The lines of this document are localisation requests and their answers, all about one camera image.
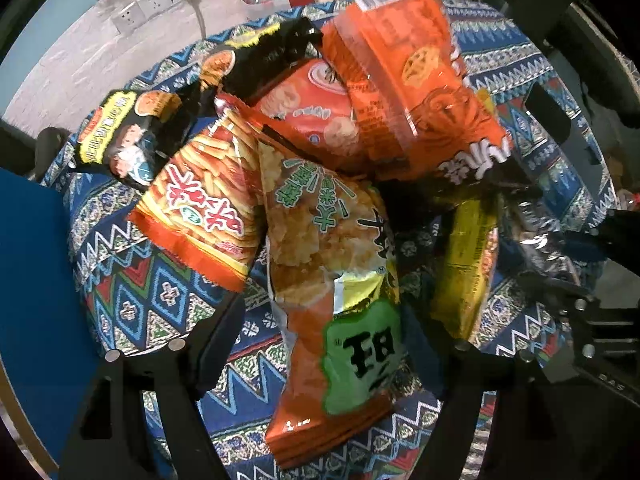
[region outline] table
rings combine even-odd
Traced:
[[[307,16],[321,25],[345,5],[314,4],[279,12],[210,36],[158,62],[130,81],[127,88],[180,88],[197,79],[199,61],[215,44],[276,20]],[[605,165],[586,119],[548,60],[513,22],[491,7],[446,1],[446,11],[473,87],[487,88],[492,95],[500,122],[513,136],[515,149],[543,189],[549,209],[568,229],[599,224],[616,200],[606,167],[599,194],[590,196],[556,143],[544,130],[532,128],[530,118],[522,111],[523,95],[534,81],[539,81],[582,128],[583,136]],[[201,120],[199,126],[206,123]],[[119,348],[125,354],[150,351],[210,316],[220,295],[213,283],[153,245],[127,221],[139,192],[101,174],[73,174],[68,170],[76,138],[74,134],[61,150],[43,184],[64,195],[70,218],[69,253],[88,307],[90,329],[102,350]],[[433,281],[432,229],[433,225],[397,234],[402,257],[415,263],[415,272],[402,280],[403,294],[418,294],[422,286]],[[593,286],[599,267],[576,264],[583,283]],[[564,342],[565,334],[540,305],[527,305],[513,279],[513,271],[522,265],[517,247],[501,237],[492,294],[474,343],[485,352],[506,355],[529,348],[544,364]],[[217,387],[199,402],[207,430],[231,478],[386,478],[410,471],[430,435],[439,404],[421,388],[408,365],[394,380],[393,415],[307,466],[279,471],[264,434],[286,379],[286,352],[268,302],[264,253],[250,273],[244,296],[247,312],[242,331]],[[478,474],[494,402],[494,394],[486,393],[463,478]],[[166,449],[152,395],[145,395],[145,407],[150,431]]]

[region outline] screw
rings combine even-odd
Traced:
[[[531,350],[520,350],[518,352],[518,355],[520,356],[520,359],[522,359],[526,363],[532,363],[533,360],[536,358],[536,356]]]
[[[119,357],[120,357],[120,350],[109,350],[104,355],[104,360],[107,361],[108,363],[113,363],[114,361],[117,361]]]
[[[169,350],[173,352],[182,350],[185,346],[187,346],[187,342],[181,337],[177,337],[176,339],[171,339],[171,341],[169,341]]]
[[[591,359],[594,355],[596,355],[596,347],[591,344],[583,346],[582,355],[584,355],[587,359]]]
[[[471,343],[465,339],[456,339],[453,346],[456,350],[466,352],[471,348]]]

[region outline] black snack bag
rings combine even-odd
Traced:
[[[111,91],[80,132],[71,168],[146,190],[180,147],[184,121],[171,120],[181,106],[180,96],[160,90]]]
[[[200,115],[212,115],[218,89],[248,102],[296,62],[308,47],[322,44],[322,32],[308,18],[252,30],[219,44],[202,63]]]

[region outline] blue tablecloth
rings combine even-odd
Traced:
[[[312,5],[279,12],[245,23],[186,46],[130,81],[128,88],[172,91],[197,79],[199,61],[217,43],[278,20],[308,16],[321,25],[345,3]],[[487,88],[500,122],[514,139],[516,150],[536,175],[545,201],[565,228],[595,226],[615,203],[604,169],[600,192],[590,196],[556,143],[522,111],[522,97],[534,81],[541,82],[581,128],[599,156],[602,154],[586,120],[548,60],[496,10],[476,3],[446,2],[452,32],[460,44],[475,89]],[[216,287],[170,254],[153,245],[127,221],[140,193],[101,174],[75,174],[67,167],[77,134],[50,167],[43,184],[64,194],[71,232],[69,253],[76,280],[87,304],[87,319],[101,348],[127,354],[156,348],[188,332],[210,316],[219,300]],[[417,294],[433,277],[430,250],[434,230],[429,225],[398,234],[402,257],[415,261],[415,272],[402,282],[404,294]],[[286,353],[266,293],[264,255],[253,268],[244,295],[244,327],[218,386],[199,403],[207,430],[232,478],[388,478],[410,471],[438,415],[438,401],[424,391],[405,366],[394,381],[395,413],[368,431],[307,466],[282,472],[270,455],[264,434],[286,380]],[[492,295],[482,313],[475,343],[485,352],[513,355],[521,348],[548,360],[564,335],[540,305],[528,305],[513,272],[522,268],[520,253],[501,237]],[[598,268],[577,262],[583,280],[593,285]],[[485,394],[475,444],[464,478],[474,478],[491,425],[494,395]],[[162,446],[158,407],[145,396],[152,433]]]

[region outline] wall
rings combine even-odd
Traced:
[[[64,19],[55,26],[47,23],[55,22],[56,14],[68,19],[71,7],[78,12],[90,1],[48,0],[0,67],[2,86],[7,85],[4,95],[0,93],[0,110],[2,98],[7,93],[10,98],[2,118],[32,137],[47,126],[75,130],[110,89],[200,38],[196,15],[186,2],[153,17],[128,36],[120,36],[109,18],[133,0],[98,0],[59,32],[56,27]],[[207,34],[246,20],[238,0],[201,0],[200,9]],[[59,37],[30,72],[24,73],[24,81],[20,84],[18,80],[19,88],[12,89],[10,76],[20,78],[20,69],[37,53],[33,43],[46,44],[51,34]]]

